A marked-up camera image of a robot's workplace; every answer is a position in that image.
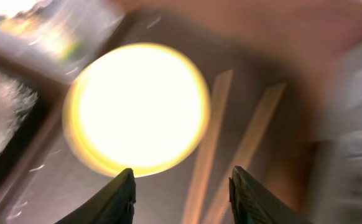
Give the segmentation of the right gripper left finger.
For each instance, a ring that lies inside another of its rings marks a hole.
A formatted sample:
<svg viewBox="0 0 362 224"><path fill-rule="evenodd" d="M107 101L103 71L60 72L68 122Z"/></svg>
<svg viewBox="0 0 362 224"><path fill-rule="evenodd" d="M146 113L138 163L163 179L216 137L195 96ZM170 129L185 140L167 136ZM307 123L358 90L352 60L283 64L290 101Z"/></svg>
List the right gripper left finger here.
<svg viewBox="0 0 362 224"><path fill-rule="evenodd" d="M135 203L134 173L127 168L56 224L132 224Z"/></svg>

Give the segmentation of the yellow round plate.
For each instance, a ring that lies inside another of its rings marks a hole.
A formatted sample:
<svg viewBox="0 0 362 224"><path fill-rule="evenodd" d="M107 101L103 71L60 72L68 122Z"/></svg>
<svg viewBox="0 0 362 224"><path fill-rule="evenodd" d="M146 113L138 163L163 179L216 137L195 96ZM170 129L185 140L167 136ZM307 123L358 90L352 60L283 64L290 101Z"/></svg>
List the yellow round plate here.
<svg viewBox="0 0 362 224"><path fill-rule="evenodd" d="M210 119L210 94L183 53L142 42L116 48L70 85L62 112L65 139L80 162L114 177L170 169L197 148Z"/></svg>

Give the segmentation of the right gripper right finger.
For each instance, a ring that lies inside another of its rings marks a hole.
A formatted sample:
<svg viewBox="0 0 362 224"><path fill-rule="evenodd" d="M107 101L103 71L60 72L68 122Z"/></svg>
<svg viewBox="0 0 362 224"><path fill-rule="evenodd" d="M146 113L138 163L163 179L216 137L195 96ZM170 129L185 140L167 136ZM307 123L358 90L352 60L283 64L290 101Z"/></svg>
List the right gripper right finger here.
<svg viewBox="0 0 362 224"><path fill-rule="evenodd" d="M232 170L229 193L236 224L310 224L240 166Z"/></svg>

